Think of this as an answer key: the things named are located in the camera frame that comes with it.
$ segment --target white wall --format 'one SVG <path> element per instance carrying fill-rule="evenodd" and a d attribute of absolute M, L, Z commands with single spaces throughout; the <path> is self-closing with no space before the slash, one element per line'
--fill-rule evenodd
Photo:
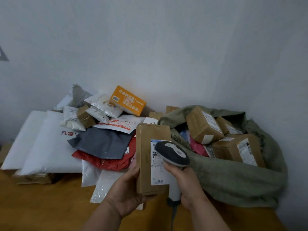
<path fill-rule="evenodd" d="M 298 206 L 308 207 L 307 187 L 299 187 L 308 171 L 301 141 L 308 0 L 0 3 L 0 45 L 10 60 L 0 62 L 0 143 L 75 82 L 107 94 L 121 85 L 156 111 L 190 104 L 245 110 L 278 141 L 289 166 L 278 214 L 290 227 L 307 225 Z"/>

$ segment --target person's right hand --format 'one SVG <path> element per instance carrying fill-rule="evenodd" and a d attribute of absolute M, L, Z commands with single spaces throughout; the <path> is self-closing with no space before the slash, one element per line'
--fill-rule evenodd
<path fill-rule="evenodd" d="M 191 211 L 199 200 L 208 200 L 201 188 L 197 175 L 191 167 L 185 167 L 183 170 L 180 170 L 166 161 L 164 161 L 164 167 L 176 178 L 182 192 L 181 202 L 186 209 Z"/>

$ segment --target gray plastic mailer bag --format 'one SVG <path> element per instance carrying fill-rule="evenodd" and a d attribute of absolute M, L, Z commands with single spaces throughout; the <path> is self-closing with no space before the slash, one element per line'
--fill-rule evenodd
<path fill-rule="evenodd" d="M 76 138 L 68 140 L 75 149 L 101 159 L 122 159 L 135 131 L 126 134 L 120 131 L 88 128 Z"/>
<path fill-rule="evenodd" d="M 214 117 L 222 116 L 243 133 L 255 135 L 267 168 L 198 155 L 175 129 L 186 122 L 186 116 L 194 107 L 192 105 L 174 110 L 163 116 L 158 124 L 170 126 L 172 142 L 184 147 L 202 188 L 214 199 L 234 206 L 276 207 L 288 178 L 287 166 L 277 142 L 253 120 L 247 121 L 245 112 L 200 106 Z"/>

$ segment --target brown wooden surface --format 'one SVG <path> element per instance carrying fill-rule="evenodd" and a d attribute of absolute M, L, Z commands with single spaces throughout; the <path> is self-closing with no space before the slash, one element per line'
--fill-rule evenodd
<path fill-rule="evenodd" d="M 67 174 L 50 185 L 15 185 L 0 171 L 0 230 L 78 230 L 98 206 L 90 203 L 95 187 L 80 186 L 81 174 Z M 158 196 L 144 210 L 125 217 L 120 230 L 170 230 L 166 196 Z M 284 230 L 272 209 L 213 203 L 232 230 Z M 193 230 L 190 213 L 183 206 L 178 208 L 173 229 Z"/>

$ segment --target hand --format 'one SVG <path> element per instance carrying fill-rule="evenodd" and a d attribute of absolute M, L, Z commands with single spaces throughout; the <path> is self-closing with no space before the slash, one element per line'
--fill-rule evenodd
<path fill-rule="evenodd" d="M 181 202 L 186 209 L 191 211 L 199 200 L 208 200 L 201 188 L 197 175 L 191 167 L 185 167 L 183 170 L 180 170 L 166 161 L 164 161 L 164 167 L 176 178 L 182 192 Z"/>
<path fill-rule="evenodd" d="M 118 212 L 121 218 L 129 215 L 141 203 L 153 198 L 153 196 L 137 194 L 136 179 L 138 175 L 138 167 L 130 169 L 115 181 L 103 200 L 108 202 Z"/>

